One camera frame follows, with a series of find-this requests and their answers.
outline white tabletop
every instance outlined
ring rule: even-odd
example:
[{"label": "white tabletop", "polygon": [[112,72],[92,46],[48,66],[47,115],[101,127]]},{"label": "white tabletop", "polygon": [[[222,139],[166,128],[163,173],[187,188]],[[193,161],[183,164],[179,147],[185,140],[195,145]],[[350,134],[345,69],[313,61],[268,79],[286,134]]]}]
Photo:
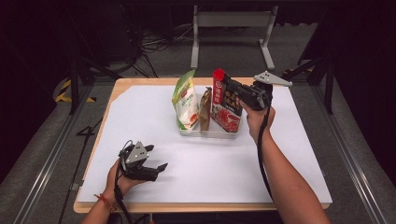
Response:
[{"label": "white tabletop", "polygon": [[[103,191],[108,169],[125,143],[133,140],[154,145],[145,166],[168,166],[155,182],[134,187],[124,197],[126,203],[272,203],[262,181],[257,148],[248,134],[245,111],[235,139],[182,136],[171,102],[174,87],[132,86],[111,103],[76,202],[96,202],[93,194]],[[203,93],[205,86],[195,89]],[[332,198],[290,90],[274,87],[273,95],[273,137],[326,207]]]}]

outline dark floor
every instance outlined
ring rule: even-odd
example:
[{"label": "dark floor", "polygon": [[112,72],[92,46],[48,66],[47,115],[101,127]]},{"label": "dark floor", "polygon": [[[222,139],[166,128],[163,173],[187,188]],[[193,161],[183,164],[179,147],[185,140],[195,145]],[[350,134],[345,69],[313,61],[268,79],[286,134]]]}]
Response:
[{"label": "dark floor", "polygon": [[[297,66],[296,62],[315,28],[315,24],[275,27],[269,44],[276,66],[274,74],[280,76],[284,70]],[[260,31],[255,29],[246,29],[242,34],[219,29],[204,32],[196,76],[210,77],[211,72],[218,67],[234,77],[252,77],[261,73],[266,68],[256,41],[259,34]],[[179,77],[190,70],[191,41],[186,39],[148,56],[159,77]],[[144,62],[138,61],[138,64],[152,74]],[[117,66],[122,64],[113,64],[112,68]],[[134,69],[121,75],[143,77]],[[396,189],[376,162],[337,85],[334,87],[332,101],[334,114],[329,116],[323,111],[322,99],[318,100],[318,96],[322,97],[323,83],[319,87],[310,87],[304,82],[304,75],[295,78],[293,82],[291,94],[332,195],[333,203],[326,209],[332,222],[396,223]],[[62,223],[79,223],[83,219],[84,215],[73,210],[77,191],[69,189],[71,183],[81,184],[96,135],[84,146],[84,136],[77,136],[77,133],[100,121],[113,86],[114,80],[98,77],[94,86],[82,88],[89,96],[96,97],[96,102],[83,104],[74,116],[68,115],[70,103],[58,103],[0,186],[0,223],[55,223],[60,219]],[[64,125],[70,120],[74,121],[73,125],[68,127],[53,169],[49,169],[42,182],[43,188],[39,192],[32,192],[36,193],[35,197],[29,195],[49,155],[54,154],[54,146],[59,146],[57,140],[64,133]],[[334,134],[332,120],[336,122],[342,143],[340,137]],[[354,169],[353,164],[350,164],[345,149],[352,156],[352,161],[359,165],[358,171],[361,171],[360,174],[363,174],[367,183],[356,178],[356,166]],[[32,198],[34,200],[26,202],[26,199]],[[244,219],[242,214],[237,215],[246,220],[240,223],[252,223]]]}]

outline red snack box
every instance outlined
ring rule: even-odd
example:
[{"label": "red snack box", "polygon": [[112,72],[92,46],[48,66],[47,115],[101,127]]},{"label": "red snack box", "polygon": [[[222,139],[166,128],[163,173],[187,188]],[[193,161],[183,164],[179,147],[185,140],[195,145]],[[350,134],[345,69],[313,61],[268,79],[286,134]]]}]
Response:
[{"label": "red snack box", "polygon": [[220,68],[213,72],[211,117],[228,133],[237,133],[242,107],[236,103],[235,91],[228,88],[228,79]]}]

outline metal stand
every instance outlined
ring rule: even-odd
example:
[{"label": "metal stand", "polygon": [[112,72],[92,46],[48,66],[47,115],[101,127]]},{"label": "metal stand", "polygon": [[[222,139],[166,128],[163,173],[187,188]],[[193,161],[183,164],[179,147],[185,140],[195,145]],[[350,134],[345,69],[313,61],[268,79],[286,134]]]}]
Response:
[{"label": "metal stand", "polygon": [[259,39],[262,55],[268,70],[274,70],[275,66],[268,50],[268,42],[274,26],[277,7],[272,11],[258,12],[198,12],[198,6],[194,6],[193,31],[194,41],[192,44],[191,68],[198,68],[199,39],[198,27],[266,27],[264,38]]},{"label": "metal stand", "polygon": [[317,58],[308,63],[305,63],[298,68],[288,72],[283,75],[282,78],[286,80],[290,80],[293,77],[301,74],[304,70],[314,67],[312,73],[309,75],[307,82],[311,86],[317,86],[320,81],[326,76],[326,88],[324,95],[324,104],[326,105],[326,109],[329,114],[332,114],[332,84],[334,80],[334,74],[332,70],[332,58]]},{"label": "metal stand", "polygon": [[91,86],[95,82],[93,74],[91,74],[88,69],[89,66],[94,67],[108,77],[113,77],[114,79],[122,78],[120,75],[106,69],[102,65],[84,57],[78,57],[77,59],[71,58],[70,61],[70,80],[72,87],[72,108],[70,109],[70,115],[75,112],[79,105],[78,78],[81,78],[84,85]]}]

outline food package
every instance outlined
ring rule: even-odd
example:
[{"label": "food package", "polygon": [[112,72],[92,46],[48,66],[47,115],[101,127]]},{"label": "food package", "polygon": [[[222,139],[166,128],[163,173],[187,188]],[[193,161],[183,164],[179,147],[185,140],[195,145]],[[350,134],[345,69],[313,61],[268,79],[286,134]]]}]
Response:
[{"label": "food package", "polygon": [[210,108],[212,106],[212,88],[206,87],[206,91],[201,98],[200,112],[199,112],[199,125],[201,132],[209,130],[210,124]]},{"label": "food package", "polygon": [[237,133],[242,107],[236,102],[235,91],[228,88],[225,72],[213,72],[212,119],[228,133]]},{"label": "food package", "polygon": [[191,130],[198,122],[198,97],[192,82],[194,73],[195,70],[191,70],[177,81],[172,97],[180,130]]}]

